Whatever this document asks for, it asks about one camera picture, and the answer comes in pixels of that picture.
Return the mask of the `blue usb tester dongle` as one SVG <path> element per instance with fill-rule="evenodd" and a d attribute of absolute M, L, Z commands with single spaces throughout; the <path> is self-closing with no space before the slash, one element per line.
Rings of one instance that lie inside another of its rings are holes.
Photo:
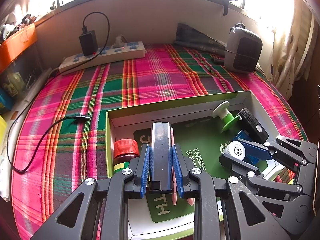
<path fill-rule="evenodd" d="M 239 141 L 245 148 L 246 156 L 245 161 L 249 164 L 255 165 L 259 162 L 260 158 L 255 152 L 257 150 L 250 142 L 253 142 L 252 139 L 248 136 L 247 132 L 243 129 L 233 138 L 232 141 Z"/>

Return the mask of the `black charger brick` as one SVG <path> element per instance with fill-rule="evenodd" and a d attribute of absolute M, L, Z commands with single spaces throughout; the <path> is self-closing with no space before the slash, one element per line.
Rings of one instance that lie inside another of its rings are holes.
<path fill-rule="evenodd" d="M 98 50 L 97 38 L 95 31 L 87 31 L 79 36 L 82 53 L 84 56 L 96 54 Z"/>

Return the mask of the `cream patterned curtain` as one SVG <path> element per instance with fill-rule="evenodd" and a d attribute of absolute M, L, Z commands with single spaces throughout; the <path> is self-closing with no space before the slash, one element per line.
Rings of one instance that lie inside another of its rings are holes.
<path fill-rule="evenodd" d="M 270 73 L 267 78 L 289 100 L 295 82 L 309 78 L 318 23 L 304 0 L 281 1 L 276 7 Z"/>

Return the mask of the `orange storage tray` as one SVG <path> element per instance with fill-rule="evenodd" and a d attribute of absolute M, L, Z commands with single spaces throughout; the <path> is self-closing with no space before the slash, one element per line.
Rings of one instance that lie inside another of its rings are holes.
<path fill-rule="evenodd" d="M 0 71 L 4 72 L 9 65 L 27 48 L 37 41 L 35 24 L 30 24 L 1 44 Z"/>

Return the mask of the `pink clip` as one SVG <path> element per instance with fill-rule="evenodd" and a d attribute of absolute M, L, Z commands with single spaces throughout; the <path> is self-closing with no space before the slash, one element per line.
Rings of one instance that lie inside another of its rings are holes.
<path fill-rule="evenodd" d="M 174 145 L 174 130 L 173 128 L 171 130 L 171 146 Z M 175 177 L 175 171 L 174 166 L 172 167 L 172 204 L 175 206 L 177 204 L 177 185 L 176 185 L 176 177 Z"/>

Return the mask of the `green cardboard box tray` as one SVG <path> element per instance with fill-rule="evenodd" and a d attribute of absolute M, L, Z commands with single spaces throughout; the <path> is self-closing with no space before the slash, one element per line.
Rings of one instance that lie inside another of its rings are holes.
<path fill-rule="evenodd" d="M 223 131 L 223 121 L 212 117 L 213 110 L 225 101 L 232 114 L 248 108 L 269 139 L 276 139 L 279 132 L 274 121 L 250 91 L 148 103 L 106 113 L 107 167 L 112 166 L 117 140 L 134 139 L 139 146 L 149 144 L 153 122 L 164 121 L 171 124 L 174 142 L 196 167 L 227 178 L 229 171 L 219 163 L 219 156 L 238 134 L 240 125 Z M 180 239 L 193 233 L 194 207 L 181 198 L 173 204 L 169 194 L 147 194 L 141 200 L 129 201 L 128 219 L 129 239 Z"/>

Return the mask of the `silver black lighter bar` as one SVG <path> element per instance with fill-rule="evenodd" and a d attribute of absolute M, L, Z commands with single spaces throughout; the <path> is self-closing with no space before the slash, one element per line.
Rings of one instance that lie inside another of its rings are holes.
<path fill-rule="evenodd" d="M 168 122 L 152 123 L 149 192 L 172 192 L 172 144 L 171 127 Z"/>

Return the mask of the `plaid pink green tablecloth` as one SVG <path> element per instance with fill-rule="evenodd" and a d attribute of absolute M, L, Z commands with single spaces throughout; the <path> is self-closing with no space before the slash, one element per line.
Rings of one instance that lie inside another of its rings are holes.
<path fill-rule="evenodd" d="M 27 113 L 16 145 L 11 201 L 21 239 L 29 239 L 88 177 L 105 179 L 106 112 L 140 104 L 250 90 L 286 137 L 306 140 L 292 108 L 263 74 L 233 74 L 212 55 L 148 45 L 142 59 L 55 78 Z"/>

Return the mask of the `small black grey heater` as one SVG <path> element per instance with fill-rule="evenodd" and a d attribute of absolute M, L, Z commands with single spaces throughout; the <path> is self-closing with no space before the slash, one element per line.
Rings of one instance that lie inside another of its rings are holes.
<path fill-rule="evenodd" d="M 263 48 L 261 38 L 243 23 L 231 27 L 225 48 L 224 66 L 237 73 L 252 73 Z"/>

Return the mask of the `white power strip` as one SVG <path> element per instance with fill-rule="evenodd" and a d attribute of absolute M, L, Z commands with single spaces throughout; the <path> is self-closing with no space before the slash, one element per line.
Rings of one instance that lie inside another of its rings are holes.
<path fill-rule="evenodd" d="M 142 41 L 125 43 L 120 48 L 107 46 L 95 57 L 100 51 L 101 48 L 94 55 L 84 56 L 83 53 L 80 53 L 65 58 L 59 66 L 59 72 L 68 74 L 89 67 L 117 61 L 139 59 L 145 56 L 145 47 Z"/>

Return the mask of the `dark folded cloth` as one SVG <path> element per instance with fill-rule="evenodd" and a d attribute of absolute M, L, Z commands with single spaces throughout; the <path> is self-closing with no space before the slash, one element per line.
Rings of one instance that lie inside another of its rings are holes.
<path fill-rule="evenodd" d="M 174 44 L 225 57 L 225 43 L 215 40 L 184 23 L 177 25 Z"/>

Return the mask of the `green white spool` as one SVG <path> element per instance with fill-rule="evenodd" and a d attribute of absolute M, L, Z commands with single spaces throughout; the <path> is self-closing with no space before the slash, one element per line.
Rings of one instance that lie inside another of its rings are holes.
<path fill-rule="evenodd" d="M 236 115 L 234 116 L 229 110 L 229 101 L 224 101 L 221 104 L 219 104 L 212 112 L 212 118 L 219 117 L 224 126 L 222 128 L 222 131 L 227 131 L 232 126 L 234 126 L 239 120 L 240 116 Z"/>

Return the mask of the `black rectangular remote device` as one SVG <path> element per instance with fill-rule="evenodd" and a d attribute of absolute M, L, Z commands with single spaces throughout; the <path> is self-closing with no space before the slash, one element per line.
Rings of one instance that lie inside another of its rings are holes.
<path fill-rule="evenodd" d="M 264 144 L 269 135 L 263 128 L 262 124 L 255 118 L 247 107 L 239 111 L 238 115 L 241 118 L 241 125 L 248 133 L 248 136 L 255 142 Z"/>

